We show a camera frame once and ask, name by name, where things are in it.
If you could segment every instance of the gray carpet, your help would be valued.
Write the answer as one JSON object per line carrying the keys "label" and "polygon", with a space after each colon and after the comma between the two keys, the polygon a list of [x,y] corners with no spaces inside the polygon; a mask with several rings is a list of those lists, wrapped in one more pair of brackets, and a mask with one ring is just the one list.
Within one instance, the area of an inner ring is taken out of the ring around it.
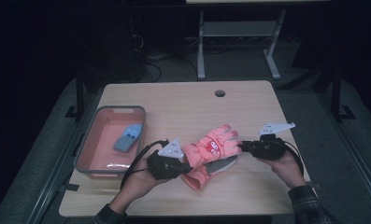
{"label": "gray carpet", "polygon": [[[207,54],[206,81],[215,80],[268,80],[278,86],[301,76],[303,69],[292,68],[292,61],[298,43],[280,41],[274,58],[281,80],[273,80],[264,61],[262,48],[266,41],[250,41],[247,45],[236,46],[221,54]],[[161,60],[155,65],[162,69],[159,82],[196,81],[194,67],[196,54],[190,53],[185,59]],[[158,71],[149,66],[151,74]],[[338,126],[343,128],[360,150],[371,170],[371,115],[362,104],[357,91],[346,81],[342,86],[342,105],[348,105],[356,119],[344,120],[341,124],[333,121],[323,103],[329,100],[329,92],[318,95],[311,89],[315,78],[299,86],[277,91],[287,121],[297,126],[293,136],[301,151],[311,179],[318,184],[317,193],[323,205],[343,223],[371,224],[371,194],[356,169],[347,144],[342,140]],[[58,213],[64,195],[60,186],[73,170],[73,151],[85,132],[101,94],[85,93],[87,111],[80,122],[65,118],[69,106],[76,104],[75,82],[68,84],[51,111],[45,127],[36,139],[26,162],[0,206],[0,223],[87,223],[89,217],[67,218]],[[64,160],[58,167],[58,160]],[[47,181],[52,171],[60,171],[52,187]],[[49,206],[35,213],[35,206],[41,195],[50,195]],[[293,223],[293,216],[273,217],[275,224]]]}

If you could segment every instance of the glove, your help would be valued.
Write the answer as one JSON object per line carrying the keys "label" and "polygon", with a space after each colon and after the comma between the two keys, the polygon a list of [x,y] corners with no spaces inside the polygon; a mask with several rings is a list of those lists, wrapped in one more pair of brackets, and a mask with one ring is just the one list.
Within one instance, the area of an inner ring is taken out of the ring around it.
{"label": "glove", "polygon": [[224,159],[241,153],[238,146],[237,131],[230,131],[231,126],[224,124],[209,132],[204,138],[195,144],[182,147],[185,153],[185,161],[191,167],[197,168],[210,161]]}
{"label": "glove", "polygon": [[206,185],[207,181],[224,171],[227,171],[237,162],[237,156],[228,157],[226,159],[212,161],[202,166],[193,169],[186,175],[181,175],[183,181],[194,190],[201,190]]}

